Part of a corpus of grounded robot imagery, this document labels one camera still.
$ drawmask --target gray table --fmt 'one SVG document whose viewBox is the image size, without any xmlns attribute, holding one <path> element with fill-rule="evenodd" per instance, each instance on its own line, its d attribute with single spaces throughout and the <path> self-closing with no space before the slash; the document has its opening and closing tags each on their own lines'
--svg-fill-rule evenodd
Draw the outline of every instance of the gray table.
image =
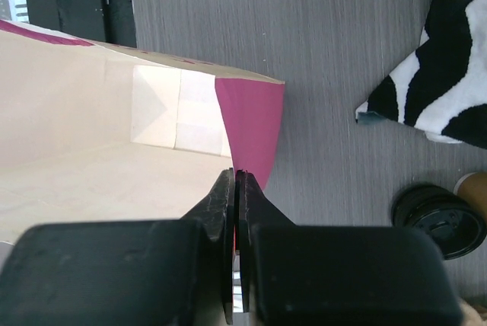
<svg viewBox="0 0 487 326">
<path fill-rule="evenodd" d="M 487 151 L 440 145 L 354 109 L 419 42 L 430 0 L 133 0 L 141 48 L 286 80 L 279 150 L 266 194 L 301 224 L 389 225 L 413 181 L 453 188 Z M 485 300 L 487 243 L 447 262 L 462 296 Z"/>
</svg>

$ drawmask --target cow print towel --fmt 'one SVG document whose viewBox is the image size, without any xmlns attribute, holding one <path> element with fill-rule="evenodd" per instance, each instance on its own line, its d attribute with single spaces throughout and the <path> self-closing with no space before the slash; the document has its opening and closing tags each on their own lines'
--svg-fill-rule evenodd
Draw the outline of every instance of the cow print towel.
<svg viewBox="0 0 487 326">
<path fill-rule="evenodd" d="M 487 149 L 487 0 L 433 0 L 420 47 L 356 110 Z"/>
</svg>

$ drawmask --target paper bag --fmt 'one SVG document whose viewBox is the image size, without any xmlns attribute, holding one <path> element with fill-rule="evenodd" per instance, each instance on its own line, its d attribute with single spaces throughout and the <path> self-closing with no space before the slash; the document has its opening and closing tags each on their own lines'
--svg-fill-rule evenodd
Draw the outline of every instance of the paper bag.
<svg viewBox="0 0 487 326">
<path fill-rule="evenodd" d="M 272 170 L 284 83 L 0 21 L 0 241 L 44 222 L 173 218 L 221 170 Z"/>
</svg>

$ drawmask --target pink stripe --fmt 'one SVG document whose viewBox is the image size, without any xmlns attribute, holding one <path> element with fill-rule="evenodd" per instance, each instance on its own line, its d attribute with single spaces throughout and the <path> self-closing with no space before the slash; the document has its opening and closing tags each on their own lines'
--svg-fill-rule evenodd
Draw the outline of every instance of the pink stripe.
<svg viewBox="0 0 487 326">
<path fill-rule="evenodd" d="M 215 89 L 234 170 L 249 171 L 264 189 L 274 165 L 284 85 L 243 78 L 216 78 Z"/>
<path fill-rule="evenodd" d="M 87 42 L 86 40 L 68 39 L 63 37 L 57 37 L 54 35 L 39 33 L 37 31 L 24 29 L 23 27 L 19 27 L 5 20 L 0 20 L 0 30 L 7 31 L 9 33 L 19 34 L 23 37 L 40 40 L 41 42 L 47 42 L 51 44 L 63 44 L 65 46 L 93 46 L 93 43 Z"/>
</svg>

